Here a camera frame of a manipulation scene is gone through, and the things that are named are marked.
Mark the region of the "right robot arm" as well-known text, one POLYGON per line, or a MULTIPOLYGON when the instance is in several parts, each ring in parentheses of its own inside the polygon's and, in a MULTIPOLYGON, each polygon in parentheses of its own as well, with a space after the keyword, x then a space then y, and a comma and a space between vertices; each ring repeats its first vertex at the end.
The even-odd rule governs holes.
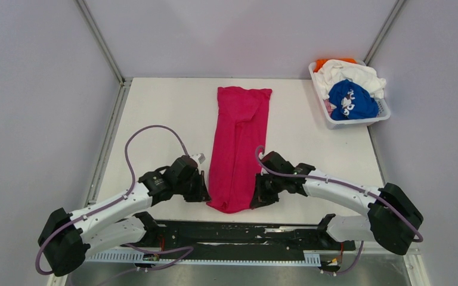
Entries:
POLYGON ((407 254, 413 243, 424 240, 419 228, 424 217, 396 184, 383 187, 356 185, 330 176, 316 167, 299 163, 293 166, 279 153, 255 150, 261 167, 256 175, 250 207, 260 208, 279 201, 279 193, 320 198, 354 211, 354 216, 329 214, 321 221, 317 241, 323 248, 333 248, 345 241, 374 241, 385 250, 407 254))

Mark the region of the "pink t-shirt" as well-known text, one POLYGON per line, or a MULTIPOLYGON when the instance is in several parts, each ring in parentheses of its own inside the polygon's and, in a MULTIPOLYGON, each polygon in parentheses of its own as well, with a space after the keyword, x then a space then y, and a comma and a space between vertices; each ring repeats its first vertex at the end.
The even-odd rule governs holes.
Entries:
POLYGON ((237 213, 250 207, 255 176, 261 171, 255 150, 266 143, 272 93, 272 89, 218 88, 208 205, 220 212, 237 213))

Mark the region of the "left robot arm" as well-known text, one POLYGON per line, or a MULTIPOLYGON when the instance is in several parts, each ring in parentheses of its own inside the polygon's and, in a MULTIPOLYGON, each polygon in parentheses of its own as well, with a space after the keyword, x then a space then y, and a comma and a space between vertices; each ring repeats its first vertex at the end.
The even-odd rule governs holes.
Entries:
POLYGON ((204 160, 202 153, 178 157, 171 166, 142 175, 131 190, 70 213, 63 208, 53 211, 38 238, 36 257, 44 256, 51 270, 43 271, 39 265, 36 270, 61 277, 101 251, 127 243, 154 245, 159 230, 146 209, 175 195, 187 202, 208 201, 200 170, 204 160))

